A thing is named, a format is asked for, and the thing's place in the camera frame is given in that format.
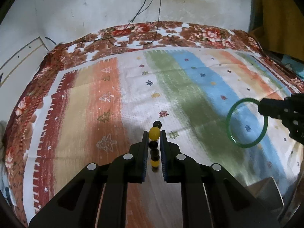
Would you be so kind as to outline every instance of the bedsheet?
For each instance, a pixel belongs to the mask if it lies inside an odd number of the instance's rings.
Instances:
[[[27,225],[87,163],[112,162],[155,120],[198,163],[220,163],[243,185],[273,176],[289,202],[302,145],[270,119],[257,146],[238,148],[226,135],[225,118],[240,98],[283,99],[296,92],[303,92],[302,80],[237,30],[163,21],[112,27],[58,45],[6,130],[13,209]],[[231,121],[242,142],[255,140],[262,124],[250,104]],[[127,227],[182,227],[180,186],[165,184],[161,172],[147,167],[144,184],[129,184]]]

